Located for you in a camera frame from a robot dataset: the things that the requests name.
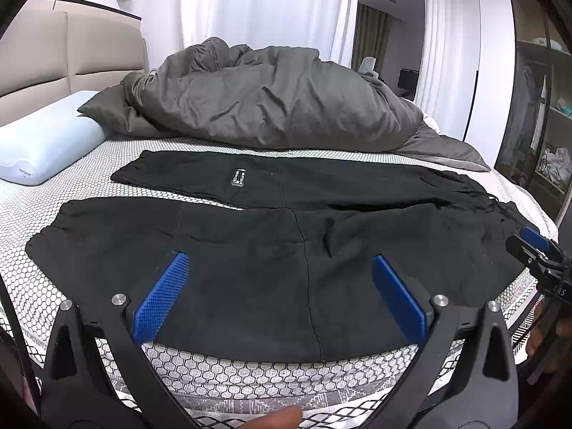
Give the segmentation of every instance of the blue gripper pad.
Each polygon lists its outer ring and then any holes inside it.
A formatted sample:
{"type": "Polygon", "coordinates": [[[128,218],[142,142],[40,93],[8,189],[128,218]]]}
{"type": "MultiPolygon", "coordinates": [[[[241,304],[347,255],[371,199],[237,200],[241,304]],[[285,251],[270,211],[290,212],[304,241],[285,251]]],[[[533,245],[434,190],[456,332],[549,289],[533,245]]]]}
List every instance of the blue gripper pad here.
{"type": "Polygon", "coordinates": [[[548,239],[544,238],[534,229],[531,229],[531,227],[528,226],[523,227],[521,229],[521,237],[522,240],[530,243],[532,246],[534,246],[537,250],[541,251],[542,253],[547,254],[548,252],[550,252],[550,242],[548,241],[548,239]]]}
{"type": "Polygon", "coordinates": [[[137,345],[155,339],[189,278],[189,259],[178,253],[133,315],[131,335],[137,345]]]}
{"type": "Polygon", "coordinates": [[[376,288],[406,339],[417,345],[424,344],[428,334],[427,316],[383,256],[374,258],[371,273],[376,288]]]}

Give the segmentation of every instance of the headboard panel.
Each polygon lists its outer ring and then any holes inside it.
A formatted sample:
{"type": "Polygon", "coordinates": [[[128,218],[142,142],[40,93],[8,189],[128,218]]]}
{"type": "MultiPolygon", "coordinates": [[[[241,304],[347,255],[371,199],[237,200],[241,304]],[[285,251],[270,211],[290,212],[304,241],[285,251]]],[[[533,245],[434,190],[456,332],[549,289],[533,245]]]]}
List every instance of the headboard panel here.
{"type": "Polygon", "coordinates": [[[139,24],[69,1],[28,0],[0,39],[0,126],[79,90],[147,72],[139,24]]]}

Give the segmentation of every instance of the computer monitor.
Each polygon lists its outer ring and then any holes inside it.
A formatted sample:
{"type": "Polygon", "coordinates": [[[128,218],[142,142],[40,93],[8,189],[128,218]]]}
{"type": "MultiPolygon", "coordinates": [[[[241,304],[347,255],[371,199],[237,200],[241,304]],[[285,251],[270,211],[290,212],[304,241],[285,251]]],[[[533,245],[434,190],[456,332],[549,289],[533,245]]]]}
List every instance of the computer monitor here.
{"type": "Polygon", "coordinates": [[[399,73],[399,80],[397,86],[410,93],[415,93],[417,90],[417,81],[419,80],[419,71],[412,69],[402,69],[399,73]]]}

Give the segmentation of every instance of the bed sheet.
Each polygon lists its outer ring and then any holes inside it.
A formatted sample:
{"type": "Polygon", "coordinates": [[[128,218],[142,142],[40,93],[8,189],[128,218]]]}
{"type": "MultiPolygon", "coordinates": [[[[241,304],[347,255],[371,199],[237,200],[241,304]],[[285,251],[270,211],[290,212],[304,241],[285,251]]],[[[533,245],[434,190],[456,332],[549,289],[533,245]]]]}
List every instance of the bed sheet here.
{"type": "MultiPolygon", "coordinates": [[[[142,150],[248,153],[270,157],[316,157],[379,163],[418,164],[438,170],[467,174],[501,201],[513,201],[540,232],[557,240],[558,230],[534,199],[495,170],[463,171],[390,153],[350,153],[328,150],[247,150],[192,138],[136,139],[118,135],[107,140],[78,162],[36,187],[0,181],[0,273],[13,300],[33,357],[45,357],[51,325],[64,295],[28,258],[28,239],[49,225],[62,203],[70,199],[111,196],[148,196],[196,203],[222,203],[169,192],[114,183],[109,176],[136,159],[142,150]]],[[[534,278],[528,270],[499,296],[505,318],[510,321],[531,298],[534,278]]],[[[0,309],[0,324],[6,325],[0,309]]],[[[115,388],[128,393],[109,347],[98,339],[99,351],[115,388]]],[[[462,344],[451,347],[442,375],[456,363],[462,344]]],[[[413,358],[416,346],[366,357],[348,357],[333,363],[246,363],[180,351],[161,344],[144,344],[151,363],[167,387],[194,414],[214,420],[228,415],[267,413],[286,404],[298,404],[310,421],[350,421],[379,404],[381,395],[395,384],[413,358]],[[345,411],[346,408],[357,408],[345,411]]]]}

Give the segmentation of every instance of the metal screw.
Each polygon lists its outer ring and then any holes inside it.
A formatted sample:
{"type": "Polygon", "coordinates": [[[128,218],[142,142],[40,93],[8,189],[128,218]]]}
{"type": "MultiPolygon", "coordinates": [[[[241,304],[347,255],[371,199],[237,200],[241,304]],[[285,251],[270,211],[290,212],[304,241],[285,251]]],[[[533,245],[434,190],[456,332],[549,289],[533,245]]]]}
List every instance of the metal screw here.
{"type": "Polygon", "coordinates": [[[64,300],[63,302],[61,302],[59,304],[59,308],[63,309],[64,311],[67,311],[68,309],[70,309],[73,305],[73,302],[71,300],[64,300]]]}
{"type": "Polygon", "coordinates": [[[488,302],[487,304],[488,309],[490,309],[490,311],[492,311],[493,313],[496,313],[497,311],[501,310],[501,306],[499,305],[499,302],[491,300],[488,302]]]}
{"type": "Polygon", "coordinates": [[[127,300],[127,297],[125,296],[125,294],[115,294],[111,298],[111,303],[113,303],[116,306],[120,306],[123,303],[125,303],[125,300],[127,300]]]}
{"type": "Polygon", "coordinates": [[[449,304],[449,299],[447,297],[445,297],[445,295],[435,295],[433,297],[433,301],[435,302],[435,305],[437,306],[447,306],[449,304]]]}

